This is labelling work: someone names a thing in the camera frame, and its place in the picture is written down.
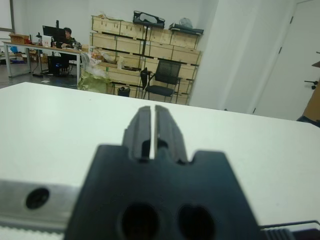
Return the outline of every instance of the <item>round hole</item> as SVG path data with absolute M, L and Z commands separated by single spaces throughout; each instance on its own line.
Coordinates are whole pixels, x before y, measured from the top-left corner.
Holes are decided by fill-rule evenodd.
M 178 226 L 186 240 L 214 239 L 214 220 L 201 206 L 183 206 L 178 213 Z
M 46 188 L 38 188 L 29 193 L 25 205 L 28 209 L 38 209 L 49 199 L 49 191 Z
M 151 240 L 159 227 L 156 211 L 144 203 L 127 207 L 121 224 L 126 240 Z

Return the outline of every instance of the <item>white door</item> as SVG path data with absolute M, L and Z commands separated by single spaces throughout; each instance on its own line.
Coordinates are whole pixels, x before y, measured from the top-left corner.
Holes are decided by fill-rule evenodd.
M 320 0 L 298 3 L 281 53 L 258 102 L 256 115 L 297 120 L 310 100 L 320 68 Z

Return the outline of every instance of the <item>white tabletop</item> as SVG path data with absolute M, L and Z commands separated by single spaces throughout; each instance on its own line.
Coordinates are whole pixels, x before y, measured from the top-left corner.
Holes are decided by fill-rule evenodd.
M 97 145 L 120 145 L 146 105 L 152 117 L 155 105 L 169 109 L 189 159 L 226 153 L 260 225 L 320 221 L 320 128 L 41 84 L 0 89 L 0 178 L 81 186 Z

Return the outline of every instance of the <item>green bag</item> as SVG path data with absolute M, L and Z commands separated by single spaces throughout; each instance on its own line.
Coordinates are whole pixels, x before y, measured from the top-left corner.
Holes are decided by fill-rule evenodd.
M 109 77 L 96 76 L 83 70 L 77 88 L 79 90 L 106 94 L 108 93 L 110 83 Z

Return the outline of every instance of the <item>office chair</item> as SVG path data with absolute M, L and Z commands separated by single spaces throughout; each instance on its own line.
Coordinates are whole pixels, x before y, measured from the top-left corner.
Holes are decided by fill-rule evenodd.
M 176 85 L 178 84 L 178 92 L 180 88 L 180 79 L 178 77 L 180 71 L 181 64 L 171 61 L 160 60 L 156 72 L 153 76 L 151 76 L 150 71 L 147 68 L 141 71 L 140 77 L 142 81 L 142 91 L 145 90 L 143 99 L 145 99 L 146 94 L 148 92 L 148 100 L 150 100 L 150 93 L 158 94 L 164 97 L 171 97 L 170 103 L 172 102 L 172 98 L 174 96 L 174 92 L 176 89 Z M 156 81 L 162 82 L 166 84 L 165 86 L 151 85 L 151 79 L 155 77 Z M 174 85 L 174 88 L 171 89 L 168 85 Z

